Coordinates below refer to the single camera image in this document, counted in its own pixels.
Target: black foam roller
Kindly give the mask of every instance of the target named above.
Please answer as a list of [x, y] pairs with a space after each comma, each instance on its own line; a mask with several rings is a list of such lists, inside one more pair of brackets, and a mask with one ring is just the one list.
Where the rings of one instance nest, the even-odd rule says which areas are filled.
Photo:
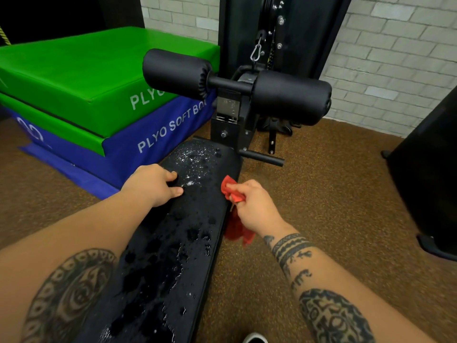
[[331, 85], [322, 80], [264, 70], [254, 82], [251, 109], [260, 115], [311, 126], [327, 114], [331, 95]]
[[149, 50], [143, 59], [143, 76], [150, 87], [196, 100], [207, 97], [212, 69], [208, 60], [162, 49]]

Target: black pad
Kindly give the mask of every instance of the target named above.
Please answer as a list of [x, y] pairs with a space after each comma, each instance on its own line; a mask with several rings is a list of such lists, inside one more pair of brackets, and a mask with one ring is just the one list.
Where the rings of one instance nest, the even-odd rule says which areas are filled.
[[221, 183], [238, 179], [241, 163], [232, 148], [199, 138], [163, 161], [184, 195], [152, 209], [136, 230], [75, 342], [191, 341], [230, 206]]
[[143, 59], [150, 87], [196, 100], [207, 97], [206, 78], [212, 70], [208, 60], [162, 49], [149, 50]]
[[315, 125], [327, 114], [332, 87], [322, 80], [297, 78], [275, 71], [260, 71], [254, 82], [254, 113]]

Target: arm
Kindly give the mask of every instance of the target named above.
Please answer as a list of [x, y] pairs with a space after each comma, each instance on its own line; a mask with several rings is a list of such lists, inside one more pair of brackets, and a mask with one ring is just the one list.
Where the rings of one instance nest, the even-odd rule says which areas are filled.
[[238, 215], [271, 249], [316, 342], [433, 342], [287, 224], [259, 183], [230, 188], [246, 196]]
[[152, 207], [183, 193], [158, 165], [122, 190], [0, 251], [0, 342], [71, 342]]

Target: forearm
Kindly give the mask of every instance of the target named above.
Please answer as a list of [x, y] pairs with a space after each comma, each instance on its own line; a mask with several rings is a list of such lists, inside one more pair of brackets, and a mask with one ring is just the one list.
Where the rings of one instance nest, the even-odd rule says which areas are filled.
[[262, 237], [317, 342], [432, 342], [289, 224], [267, 227]]
[[[85, 287], [87, 297], [75, 315], [77, 326], [106, 287], [117, 259], [150, 207], [150, 202], [120, 192], [1, 250], [0, 341], [24, 338], [23, 329], [30, 325], [33, 311], [40, 320], [50, 320], [43, 326], [66, 320], [65, 310], [74, 305], [68, 295]], [[57, 311], [54, 318], [52, 311]], [[49, 333], [40, 334], [46, 340]]]

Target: wet bench surface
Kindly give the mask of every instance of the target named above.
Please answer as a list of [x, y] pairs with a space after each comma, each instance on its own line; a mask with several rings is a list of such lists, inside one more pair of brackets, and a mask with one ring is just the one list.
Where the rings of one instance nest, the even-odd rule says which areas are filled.
[[220, 185], [238, 179], [241, 163], [233, 149], [199, 138], [163, 161], [184, 195], [138, 227], [75, 342], [191, 341], [229, 211]]

